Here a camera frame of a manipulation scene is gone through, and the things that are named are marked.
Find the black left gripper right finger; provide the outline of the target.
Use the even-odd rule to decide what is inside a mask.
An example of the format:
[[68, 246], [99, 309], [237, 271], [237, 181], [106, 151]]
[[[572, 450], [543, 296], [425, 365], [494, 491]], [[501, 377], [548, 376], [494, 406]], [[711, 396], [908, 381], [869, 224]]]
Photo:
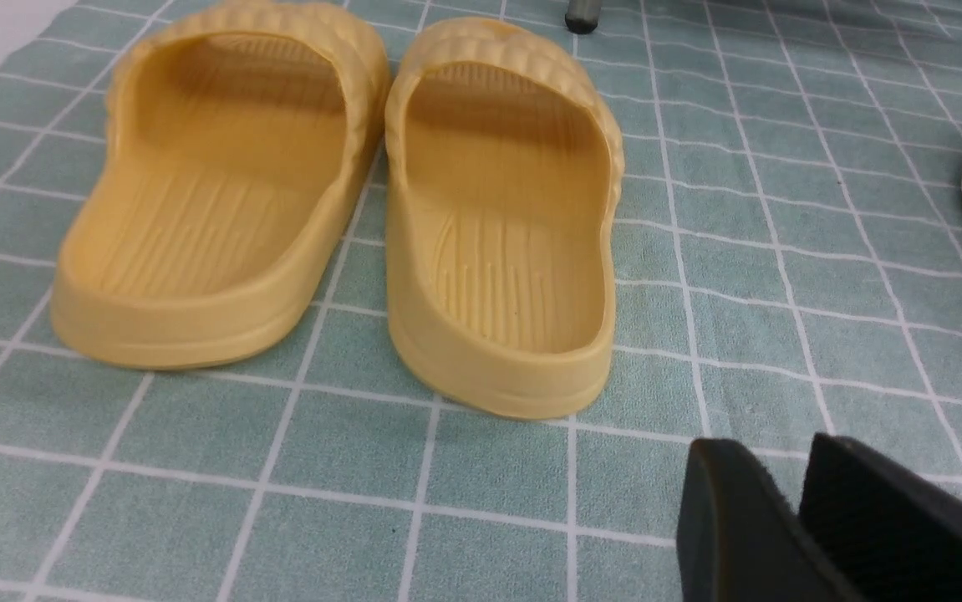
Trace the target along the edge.
[[870, 446], [818, 433], [799, 521], [869, 601], [962, 601], [962, 500]]

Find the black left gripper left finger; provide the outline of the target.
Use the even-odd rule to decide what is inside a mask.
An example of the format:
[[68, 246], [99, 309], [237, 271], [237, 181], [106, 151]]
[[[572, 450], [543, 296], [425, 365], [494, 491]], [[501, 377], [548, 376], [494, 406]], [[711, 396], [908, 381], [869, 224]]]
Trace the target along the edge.
[[676, 530], [684, 601], [863, 601], [738, 441], [690, 443]]

